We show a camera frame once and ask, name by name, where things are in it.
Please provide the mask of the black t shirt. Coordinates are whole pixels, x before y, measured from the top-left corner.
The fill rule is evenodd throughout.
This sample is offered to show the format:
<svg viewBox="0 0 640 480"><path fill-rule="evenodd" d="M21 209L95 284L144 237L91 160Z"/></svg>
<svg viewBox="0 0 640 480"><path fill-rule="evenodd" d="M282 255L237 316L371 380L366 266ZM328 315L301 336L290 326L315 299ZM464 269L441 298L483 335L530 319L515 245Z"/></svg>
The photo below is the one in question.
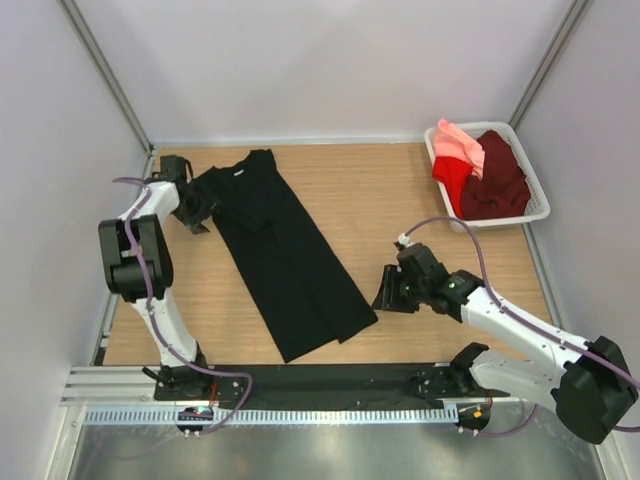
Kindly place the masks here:
<svg viewBox="0 0 640 480"><path fill-rule="evenodd" d="M375 324L376 313L277 169L271 150L195 185L284 362Z"/></svg>

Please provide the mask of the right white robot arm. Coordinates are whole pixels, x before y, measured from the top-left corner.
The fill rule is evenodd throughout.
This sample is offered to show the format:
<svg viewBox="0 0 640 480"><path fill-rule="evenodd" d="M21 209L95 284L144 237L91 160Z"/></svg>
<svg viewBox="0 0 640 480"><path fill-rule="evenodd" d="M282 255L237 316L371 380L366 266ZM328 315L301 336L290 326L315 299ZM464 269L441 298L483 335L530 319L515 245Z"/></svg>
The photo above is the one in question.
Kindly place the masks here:
<svg viewBox="0 0 640 480"><path fill-rule="evenodd" d="M465 270L450 273L422 243L396 242L396 264L387 265L372 307L413 314L428 306L437 314L479 328L509 344L508 358L471 343L452 360L453 389L472 396L480 389L508 393L556 414L578 438L599 445L618 429L638 401L639 389L620 347L549 325L498 296Z"/></svg>

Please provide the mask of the red t shirt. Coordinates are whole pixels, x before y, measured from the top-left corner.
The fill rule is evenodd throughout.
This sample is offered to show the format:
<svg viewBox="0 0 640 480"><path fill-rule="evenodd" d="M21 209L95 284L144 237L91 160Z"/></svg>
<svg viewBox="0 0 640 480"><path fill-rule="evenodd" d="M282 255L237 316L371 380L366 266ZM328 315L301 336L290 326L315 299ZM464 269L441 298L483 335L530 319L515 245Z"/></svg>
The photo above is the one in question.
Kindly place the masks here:
<svg viewBox="0 0 640 480"><path fill-rule="evenodd" d="M459 218L462 217L461 194L472 171L466 161L450 156L437 156L432 168L432 177L445 187L453 211Z"/></svg>

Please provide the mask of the maroon t shirt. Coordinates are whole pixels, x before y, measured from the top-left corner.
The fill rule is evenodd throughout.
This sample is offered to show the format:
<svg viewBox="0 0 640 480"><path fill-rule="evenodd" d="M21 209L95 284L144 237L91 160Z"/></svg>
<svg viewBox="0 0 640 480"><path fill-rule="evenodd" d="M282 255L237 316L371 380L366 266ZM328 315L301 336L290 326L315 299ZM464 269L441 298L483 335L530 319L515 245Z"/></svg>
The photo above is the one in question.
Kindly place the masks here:
<svg viewBox="0 0 640 480"><path fill-rule="evenodd" d="M478 143L485 152L483 176L467 177L460 195L461 217L476 221L522 216L531 192L511 146L494 130L481 135Z"/></svg>

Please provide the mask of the pink t shirt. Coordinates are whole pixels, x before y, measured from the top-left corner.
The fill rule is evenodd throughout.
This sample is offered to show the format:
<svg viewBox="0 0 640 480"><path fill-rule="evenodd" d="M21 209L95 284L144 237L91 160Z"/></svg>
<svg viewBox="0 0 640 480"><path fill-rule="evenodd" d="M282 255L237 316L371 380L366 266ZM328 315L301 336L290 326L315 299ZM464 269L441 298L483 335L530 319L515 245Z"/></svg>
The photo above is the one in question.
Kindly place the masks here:
<svg viewBox="0 0 640 480"><path fill-rule="evenodd" d="M432 144L437 157L453 157L462 160L472 168L474 176L483 178L485 151L477 140L459 126L440 119Z"/></svg>

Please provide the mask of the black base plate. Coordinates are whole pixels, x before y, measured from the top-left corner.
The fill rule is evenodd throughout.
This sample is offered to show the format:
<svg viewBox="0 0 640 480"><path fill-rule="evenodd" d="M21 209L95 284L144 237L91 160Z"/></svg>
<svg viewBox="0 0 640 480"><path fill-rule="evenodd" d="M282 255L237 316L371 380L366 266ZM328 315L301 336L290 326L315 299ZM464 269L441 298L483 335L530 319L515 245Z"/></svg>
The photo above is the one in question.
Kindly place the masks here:
<svg viewBox="0 0 640 480"><path fill-rule="evenodd" d="M235 406L247 387L241 375L252 376L246 409L356 410L402 409L453 398L483 398L487 392L471 377L448 364L317 364L224 365L232 374L209 377L180 367L173 379L143 367L156 382L156 400L214 400L222 408Z"/></svg>

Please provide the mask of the left aluminium frame post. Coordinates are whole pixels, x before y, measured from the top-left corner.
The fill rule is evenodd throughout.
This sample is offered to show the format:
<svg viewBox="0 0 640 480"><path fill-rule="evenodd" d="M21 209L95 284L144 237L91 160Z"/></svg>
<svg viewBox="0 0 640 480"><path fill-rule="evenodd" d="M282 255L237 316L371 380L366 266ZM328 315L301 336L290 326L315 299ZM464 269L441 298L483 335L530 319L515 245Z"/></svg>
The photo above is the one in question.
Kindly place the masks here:
<svg viewBox="0 0 640 480"><path fill-rule="evenodd" d="M145 154L150 156L153 153L153 144L145 132L142 123L136 115L133 106L118 81L77 2L74 0L58 0L57 3L70 22L72 29L82 43L89 59L102 78L124 120L128 124Z"/></svg>

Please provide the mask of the aluminium frame post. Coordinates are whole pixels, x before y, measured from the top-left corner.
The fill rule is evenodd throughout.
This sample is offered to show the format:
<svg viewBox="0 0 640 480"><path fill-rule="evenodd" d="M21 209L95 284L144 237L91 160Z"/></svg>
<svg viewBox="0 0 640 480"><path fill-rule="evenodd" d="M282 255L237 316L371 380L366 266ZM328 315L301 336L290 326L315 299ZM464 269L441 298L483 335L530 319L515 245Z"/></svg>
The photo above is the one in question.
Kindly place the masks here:
<svg viewBox="0 0 640 480"><path fill-rule="evenodd" d="M102 78L124 120L128 124L145 154L150 156L153 153L153 144L145 132L142 123L136 115L133 106L118 81L77 2L74 0L58 0L57 3L70 22L72 29L82 43L89 59Z"/></svg>
<svg viewBox="0 0 640 480"><path fill-rule="evenodd" d="M509 125L514 130L521 125L526 117L592 4L591 0L573 0L569 3L567 11L552 35L510 117Z"/></svg>

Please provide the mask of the aluminium front rail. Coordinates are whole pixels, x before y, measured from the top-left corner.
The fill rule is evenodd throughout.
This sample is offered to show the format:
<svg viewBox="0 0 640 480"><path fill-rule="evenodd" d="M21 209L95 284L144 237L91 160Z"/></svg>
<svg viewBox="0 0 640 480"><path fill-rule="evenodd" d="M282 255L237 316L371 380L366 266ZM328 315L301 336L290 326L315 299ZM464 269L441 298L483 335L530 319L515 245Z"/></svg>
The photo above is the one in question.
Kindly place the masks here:
<svg viewBox="0 0 640 480"><path fill-rule="evenodd" d="M126 403L126 402L188 402L156 400L156 382L147 377L141 367L91 367L74 369L66 381L62 399L67 403ZM495 387L485 390L500 398L506 394ZM455 400L467 398L443 399Z"/></svg>

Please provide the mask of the right aluminium frame post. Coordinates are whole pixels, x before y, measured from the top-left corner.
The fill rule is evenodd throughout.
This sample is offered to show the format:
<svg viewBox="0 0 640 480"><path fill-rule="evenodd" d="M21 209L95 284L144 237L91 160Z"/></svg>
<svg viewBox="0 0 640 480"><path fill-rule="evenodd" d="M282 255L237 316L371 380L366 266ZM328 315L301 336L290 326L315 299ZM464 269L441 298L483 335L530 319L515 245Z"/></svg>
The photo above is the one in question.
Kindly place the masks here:
<svg viewBox="0 0 640 480"><path fill-rule="evenodd" d="M567 11L552 35L510 117L509 125L514 130L521 125L526 117L592 4L591 0L573 0L569 3Z"/></svg>

